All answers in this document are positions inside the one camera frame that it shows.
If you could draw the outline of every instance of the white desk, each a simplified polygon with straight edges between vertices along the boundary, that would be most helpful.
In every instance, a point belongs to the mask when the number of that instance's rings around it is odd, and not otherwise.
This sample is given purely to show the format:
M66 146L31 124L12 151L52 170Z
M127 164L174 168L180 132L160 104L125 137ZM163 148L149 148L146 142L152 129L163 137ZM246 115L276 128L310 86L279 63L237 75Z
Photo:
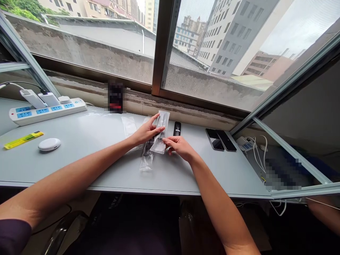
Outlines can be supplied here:
M8 105L8 100L0 99L2 109L10 108ZM0 186L28 187L71 162L122 141L125 135L121 116L133 116L137 128L145 118L129 113L110 114L102 108L89 107L85 112L17 127L0 136L0 144L3 145L38 130L44 133L43 136L13 149L0 149ZM11 120L9 117L1 119L1 123L4 121ZM172 135L173 129L174 122L170 121L167 135ZM238 147L231 135L227 134ZM213 150L204 127L182 123L181 135L203 158L229 196L271 198L241 150ZM60 139L62 145L55 151L40 152L38 144L52 137ZM139 171L141 154L141 150L125 154L92 183L89 189L199 195L189 164L178 155L169 157L167 154L155 154L153 171L149 174Z

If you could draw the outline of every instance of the person's left hand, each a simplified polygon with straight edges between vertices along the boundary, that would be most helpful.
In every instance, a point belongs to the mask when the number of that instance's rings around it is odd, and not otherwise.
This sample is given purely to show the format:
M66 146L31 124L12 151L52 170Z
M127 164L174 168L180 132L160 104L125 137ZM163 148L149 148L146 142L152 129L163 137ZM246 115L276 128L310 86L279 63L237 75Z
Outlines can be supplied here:
M165 129L164 126L156 128L156 126L152 124L155 119L158 118L158 116L159 113L157 113L155 116L152 116L147 123L144 123L132 136L129 137L130 139L132 139L135 146L146 143L153 136L157 135Z

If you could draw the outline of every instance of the white sky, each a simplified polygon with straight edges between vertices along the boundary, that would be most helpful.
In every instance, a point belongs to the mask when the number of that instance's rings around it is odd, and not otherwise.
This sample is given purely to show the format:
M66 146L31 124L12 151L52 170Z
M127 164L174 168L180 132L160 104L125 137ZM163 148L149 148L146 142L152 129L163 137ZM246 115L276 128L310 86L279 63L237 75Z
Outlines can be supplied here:
M214 0L182 0L177 24L181 25L187 15L207 21L213 4ZM260 50L279 55L289 48L285 56L298 54L309 48L339 17L340 0L295 0Z

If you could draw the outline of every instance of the forearm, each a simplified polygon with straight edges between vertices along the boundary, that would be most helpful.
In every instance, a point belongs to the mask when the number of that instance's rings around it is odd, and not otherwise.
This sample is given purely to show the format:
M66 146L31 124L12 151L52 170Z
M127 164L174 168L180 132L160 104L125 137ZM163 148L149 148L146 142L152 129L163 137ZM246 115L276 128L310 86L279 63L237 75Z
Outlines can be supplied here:
M27 219L23 220L32 227L36 226L51 211L84 192L99 175L134 146L132 140L126 139L63 167L3 203L0 206L0 219L6 218L3 212L8 210L11 211L11 218L20 219L24 215Z
M258 252L241 214L203 159L197 155L190 165L212 224L226 252L242 251L244 247L247 251Z

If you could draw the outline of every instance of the person's right hand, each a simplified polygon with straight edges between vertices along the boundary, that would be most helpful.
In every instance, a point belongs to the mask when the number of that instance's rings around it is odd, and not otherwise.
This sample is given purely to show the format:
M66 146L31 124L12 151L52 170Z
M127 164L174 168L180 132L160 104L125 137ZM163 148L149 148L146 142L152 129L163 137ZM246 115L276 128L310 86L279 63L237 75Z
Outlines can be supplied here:
M173 151L176 151L184 160L189 163L196 157L199 157L197 152L188 144L188 142L182 136L169 136L168 138L163 138L163 142L166 147L171 147L168 150L169 155L172 155Z

